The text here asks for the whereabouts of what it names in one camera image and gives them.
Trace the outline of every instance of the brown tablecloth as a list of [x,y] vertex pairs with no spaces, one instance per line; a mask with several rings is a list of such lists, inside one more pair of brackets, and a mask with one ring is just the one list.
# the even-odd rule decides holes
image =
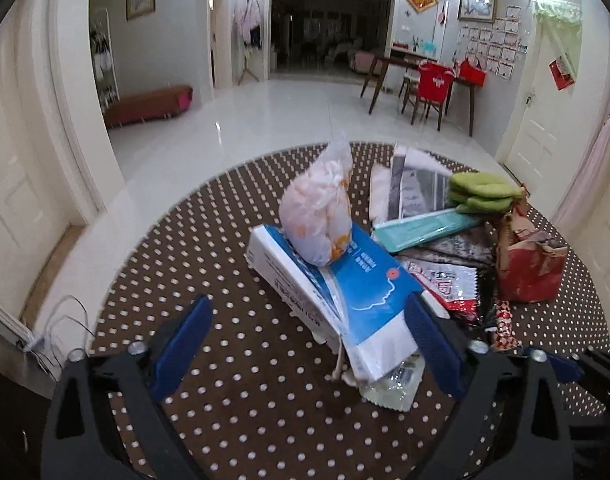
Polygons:
[[[330,382],[336,360],[316,344],[243,256],[249,229],[278,223],[278,199],[324,145],[263,156],[221,174],[179,202],[135,248],[109,291],[97,325],[96,354],[122,351],[177,316],[197,294],[213,299],[213,327],[203,350],[165,401],[188,449],[217,480],[403,479],[440,434],[453,406],[426,370],[409,413],[378,408],[356,389]],[[368,225],[372,164],[389,164],[393,146],[352,144],[354,221]],[[462,165],[437,156],[452,170]],[[539,213],[538,227],[562,238]],[[514,307],[525,345],[568,356],[609,337],[586,267],[570,252],[558,298]],[[578,386],[562,394],[576,413],[601,405]],[[148,471],[129,414],[112,399],[135,466]],[[494,403],[463,473],[479,468],[502,416]]]

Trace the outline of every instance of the green lace curtain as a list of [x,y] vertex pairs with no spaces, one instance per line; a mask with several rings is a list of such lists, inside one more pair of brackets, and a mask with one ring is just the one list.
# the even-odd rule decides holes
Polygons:
[[552,46],[568,63],[576,78],[581,57],[582,10],[580,4],[564,0],[533,0],[534,15],[549,34]]

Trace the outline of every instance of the blue and white box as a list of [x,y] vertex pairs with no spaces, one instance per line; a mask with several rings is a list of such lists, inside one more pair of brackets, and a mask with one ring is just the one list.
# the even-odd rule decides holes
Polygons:
[[346,253],[326,267],[306,263],[266,225],[252,230],[246,257],[318,343],[336,353],[342,341],[359,381],[379,380],[418,350],[403,309],[423,288],[356,224]]

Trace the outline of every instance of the red bag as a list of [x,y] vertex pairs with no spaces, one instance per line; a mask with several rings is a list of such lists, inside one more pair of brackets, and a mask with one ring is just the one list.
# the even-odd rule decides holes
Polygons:
[[472,66],[469,59],[465,59],[460,64],[460,77],[477,86],[485,84],[486,72],[480,68],[480,60],[476,58],[476,66]]
[[502,219],[498,237],[498,290],[502,300],[538,303],[556,299],[568,247],[539,231],[526,216],[527,201]]

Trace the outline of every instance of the tied plastic bag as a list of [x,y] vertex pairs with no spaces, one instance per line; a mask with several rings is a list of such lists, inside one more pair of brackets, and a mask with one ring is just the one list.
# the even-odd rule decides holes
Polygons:
[[352,239],[351,173],[349,142],[332,142],[285,190],[278,216],[286,238],[309,264],[338,260]]

